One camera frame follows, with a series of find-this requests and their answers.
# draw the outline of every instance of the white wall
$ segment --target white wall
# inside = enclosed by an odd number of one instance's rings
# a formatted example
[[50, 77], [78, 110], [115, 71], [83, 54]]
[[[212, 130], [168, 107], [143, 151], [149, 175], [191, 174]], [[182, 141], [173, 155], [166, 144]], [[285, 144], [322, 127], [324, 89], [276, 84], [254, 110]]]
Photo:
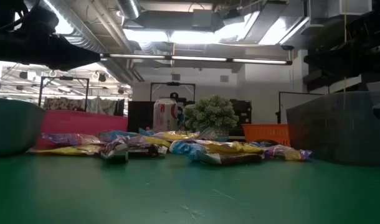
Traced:
[[[181, 83], [195, 83], [196, 100], [211, 95], [221, 95], [228, 99], [250, 100], [252, 102], [252, 122], [259, 124], [275, 124], [278, 111], [278, 93], [280, 91], [306, 92], [302, 78], [308, 72], [307, 64], [303, 63], [306, 51], [298, 51], [292, 66], [284, 65], [244, 65], [235, 74], [229, 69], [175, 68], [175, 73], [181, 74]], [[138, 68], [147, 80], [145, 83], [133, 85], [133, 100], [150, 100], [150, 82], [171, 82], [171, 69]], [[220, 75], [228, 75], [229, 83], [221, 83]], [[171, 92], [179, 93], [180, 97], [192, 98], [185, 87], [160, 87], [153, 100], [160, 96], [169, 96]]]
[[244, 79], [240, 73], [237, 82], [239, 100], [252, 102], [252, 122], [276, 124], [278, 93], [280, 91], [305, 92], [302, 77], [307, 73], [303, 63], [304, 51], [298, 52], [293, 66], [244, 65]]
[[[158, 70], [138, 68], [139, 72], [146, 80], [144, 83], [133, 84], [134, 101], [150, 100], [150, 83], [151, 82], [171, 82], [171, 69], [160, 68]], [[228, 99], [236, 99], [237, 74], [232, 73], [230, 69], [205, 68], [199, 71], [194, 68], [175, 68], [175, 73], [181, 74], [180, 83], [196, 84], [196, 100], [206, 98], [211, 95], [220, 95]], [[228, 75], [229, 82], [221, 83], [221, 75]], [[179, 97], [185, 97], [192, 100], [192, 93], [184, 86], [166, 86], [161, 85], [154, 93], [152, 100], [162, 96], [169, 96], [170, 93], [176, 92]]]

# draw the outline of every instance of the white potted plant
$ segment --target white potted plant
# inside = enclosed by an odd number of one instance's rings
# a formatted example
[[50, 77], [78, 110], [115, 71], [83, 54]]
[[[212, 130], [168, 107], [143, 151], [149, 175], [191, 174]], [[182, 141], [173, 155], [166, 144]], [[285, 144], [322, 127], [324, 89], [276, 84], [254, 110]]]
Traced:
[[226, 136], [229, 135], [229, 129], [236, 127], [239, 121], [239, 117], [234, 114], [232, 103], [217, 95], [186, 106], [184, 115], [186, 127], [190, 130], [204, 131], [213, 128]]

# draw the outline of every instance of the ceiling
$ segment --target ceiling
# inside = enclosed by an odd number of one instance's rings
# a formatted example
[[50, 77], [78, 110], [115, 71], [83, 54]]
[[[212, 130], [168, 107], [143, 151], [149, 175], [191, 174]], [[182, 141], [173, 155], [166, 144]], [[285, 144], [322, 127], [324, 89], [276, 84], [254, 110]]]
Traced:
[[[28, 5], [33, 4], [34, 0], [26, 0]], [[241, 18], [242, 23], [237, 22], [236, 26], [227, 26], [211, 35], [219, 34], [218, 42], [205, 42], [202, 37], [192, 38], [199, 40], [196, 43], [181, 43], [186, 36], [181, 37], [179, 41], [173, 42], [150, 41], [152, 49], [157, 54], [175, 54], [188, 56], [204, 57], [234, 57], [234, 58], [267, 58], [273, 60], [288, 60], [288, 52], [283, 50], [279, 45], [258, 45], [260, 40], [253, 39], [253, 32], [261, 32], [259, 24], [279, 24], [281, 32], [286, 32], [291, 26], [299, 21], [303, 16], [302, 0], [283, 1], [259, 1], [259, 0], [200, 0], [198, 2], [189, 2], [189, 0], [139, 0], [142, 11], [157, 12], [157, 15], [165, 14], [167, 23], [174, 21], [170, 12], [178, 14], [192, 14], [195, 9], [211, 10], [213, 14], [221, 17], [229, 10], [242, 7], [241, 15], [235, 19]], [[139, 40], [126, 35], [124, 29], [134, 29], [129, 26], [131, 21], [123, 21], [120, 16], [116, 0], [43, 0], [42, 5], [54, 11], [60, 19], [57, 32], [64, 35], [71, 43], [96, 51], [109, 53], [137, 53], [145, 54], [144, 47], [141, 47]], [[265, 7], [270, 7], [270, 17], [264, 16], [264, 21], [260, 21]], [[169, 40], [173, 38], [177, 30], [159, 30], [164, 33]], [[161, 61], [161, 60], [126, 60], [115, 59], [106, 62], [100, 62], [86, 67], [71, 70], [68, 73], [57, 72], [57, 77], [66, 75], [71, 77], [89, 78], [90, 79], [90, 96], [115, 96], [130, 98], [131, 89], [125, 88], [123, 95], [118, 94], [119, 87], [128, 87], [124, 83], [132, 85], [134, 82], [144, 81], [141, 72], [155, 71], [156, 68], [220, 68], [228, 69], [229, 73], [237, 73], [242, 64], [240, 63], [219, 63], [219, 62], [193, 62], [193, 61]], [[20, 72], [35, 74], [35, 78], [22, 79], [19, 77]], [[106, 82], [99, 83], [97, 73], [106, 73]], [[21, 98], [36, 101], [35, 96], [39, 92], [39, 80], [41, 76], [54, 74], [46, 67], [39, 65], [15, 65], [6, 63], [3, 66], [1, 79], [1, 93], [25, 93]], [[66, 82], [55, 79], [45, 88], [44, 94], [48, 95], [77, 95], [83, 96], [85, 88], [81, 86], [84, 83], [78, 81]], [[57, 86], [70, 88], [70, 93], [62, 93]]]
[[[80, 20], [86, 25], [86, 27], [92, 32], [92, 34], [100, 41], [100, 43], [105, 46], [106, 51], [111, 53], [128, 53], [128, 49], [131, 49], [132, 52], [145, 54], [142, 51], [139, 43], [134, 40], [129, 40], [127, 42], [127, 49], [123, 48], [116, 39], [111, 35], [111, 33], [106, 29], [103, 22], [97, 16], [94, 9], [90, 6], [92, 1], [88, 0], [64, 0], [65, 3], [70, 7], [70, 9], [80, 18]], [[100, 2], [105, 6], [109, 15], [115, 21], [115, 26], [126, 27], [122, 23], [122, 17], [119, 16], [118, 6], [115, 0], [100, 0]], [[193, 9], [213, 9], [215, 11], [221, 11], [230, 6], [247, 6], [250, 3], [255, 2], [251, 1], [221, 1], [221, 0], [201, 0], [198, 2], [189, 2], [188, 0], [140, 0], [140, 5], [143, 10], [146, 11], [174, 11], [174, 12], [188, 12]], [[283, 7], [282, 14], [286, 17], [284, 18], [287, 22], [290, 21], [291, 24], [287, 24], [289, 28], [293, 23], [302, 16], [302, 4], [301, 0], [292, 0]], [[266, 0], [261, 1], [258, 4], [265, 4]], [[220, 44], [175, 44], [171, 42], [153, 42], [155, 49], [159, 53], [163, 54], [174, 54], [176, 55], [197, 55], [197, 56], [220, 56], [220, 57], [241, 57], [241, 58], [269, 58], [269, 59], [288, 59], [288, 53], [284, 50], [278, 51], [275, 48], [275, 55], [267, 55], [266, 47], [261, 49], [259, 52], [259, 47], [255, 45], [257, 42], [254, 42], [252, 39], [243, 40], [240, 42], [230, 41], [223, 42]], [[252, 55], [247, 54], [245, 49], [253, 49], [254, 53]], [[163, 68], [171, 67], [171, 63], [161, 63], [155, 60], [135, 60], [135, 67], [149, 67], [149, 68]], [[191, 62], [191, 61], [175, 61], [175, 67], [192, 67], [192, 68], [227, 68], [232, 71], [238, 71], [241, 67], [241, 64], [233, 63], [210, 63], [210, 62]]]

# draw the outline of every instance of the yellow snack packet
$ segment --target yellow snack packet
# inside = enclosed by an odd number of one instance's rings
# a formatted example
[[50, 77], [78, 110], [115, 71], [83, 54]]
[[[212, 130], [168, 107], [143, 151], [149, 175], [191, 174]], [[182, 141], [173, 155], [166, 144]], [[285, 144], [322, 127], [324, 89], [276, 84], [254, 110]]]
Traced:
[[258, 153], [263, 149], [257, 146], [252, 146], [242, 142], [215, 142], [205, 140], [194, 140], [196, 143], [206, 146], [209, 152], [243, 152], [243, 153]]

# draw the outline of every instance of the ceiling light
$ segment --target ceiling light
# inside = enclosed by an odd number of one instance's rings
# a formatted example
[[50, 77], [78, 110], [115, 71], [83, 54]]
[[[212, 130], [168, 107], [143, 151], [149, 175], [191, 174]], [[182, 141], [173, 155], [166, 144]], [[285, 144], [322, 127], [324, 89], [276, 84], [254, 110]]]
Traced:
[[[39, 97], [39, 94], [37, 93], [0, 93], [1, 96], [34, 96], [36, 98]], [[42, 96], [45, 97], [66, 97], [66, 98], [72, 98], [72, 99], [85, 99], [85, 96], [78, 96], [78, 95], [63, 95], [63, 94], [42, 94]], [[122, 96], [88, 96], [88, 99], [95, 99], [97, 97], [100, 97], [102, 99], [109, 99], [109, 100], [122, 100], [127, 97], [127, 95]]]
[[285, 34], [287, 33], [287, 28], [285, 25], [285, 20], [283, 18], [278, 18], [276, 22], [270, 27], [266, 32], [262, 40], [258, 44], [260, 45], [275, 45], [277, 44]]
[[119, 93], [119, 94], [124, 94], [124, 92], [125, 92], [125, 89], [122, 88], [122, 87], [119, 87], [119, 89], [118, 89], [118, 93]]
[[150, 30], [123, 30], [128, 40], [136, 42], [167, 42], [168, 36], [164, 31]]
[[64, 17], [56, 10], [56, 8], [48, 1], [44, 2], [50, 7], [50, 9], [55, 13], [57, 18], [59, 18], [59, 24], [55, 27], [55, 32], [58, 34], [71, 34], [74, 28], [64, 19]]
[[233, 62], [239, 63], [259, 63], [259, 64], [269, 64], [269, 65], [289, 65], [288, 61], [282, 60], [261, 60], [261, 59], [233, 59]]
[[172, 56], [173, 60], [199, 60], [206, 62], [225, 62], [226, 58], [214, 58], [214, 57], [193, 57], [193, 56]]
[[140, 58], [140, 59], [165, 59], [165, 60], [190, 60], [204, 62], [234, 62], [234, 63], [257, 63], [267, 65], [291, 65], [292, 61], [252, 59], [252, 58], [219, 58], [219, 57], [196, 57], [180, 55], [135, 55], [135, 54], [101, 54], [101, 57], [111, 58]]
[[45, 85], [45, 83], [51, 83], [53, 85], [60, 85], [58, 82], [56, 81], [50, 81], [49, 79], [45, 78], [44, 81], [43, 81], [43, 85]]
[[170, 41], [177, 44], [216, 44], [219, 39], [212, 32], [174, 31]]
[[309, 22], [309, 17], [304, 18], [299, 25], [296, 26], [290, 33], [288, 33], [282, 40], [280, 40], [279, 44], [284, 44], [289, 38], [291, 38], [295, 33], [298, 32], [307, 22]]
[[105, 74], [101, 73], [98, 75], [98, 81], [105, 82], [107, 79], [105, 78]]
[[113, 58], [165, 59], [164, 55], [110, 54], [109, 56]]
[[67, 88], [67, 87], [58, 87], [57, 89], [60, 90], [60, 91], [66, 92], [66, 93], [70, 93], [71, 92], [71, 89]]
[[22, 79], [28, 79], [28, 72], [20, 72], [19, 77]]

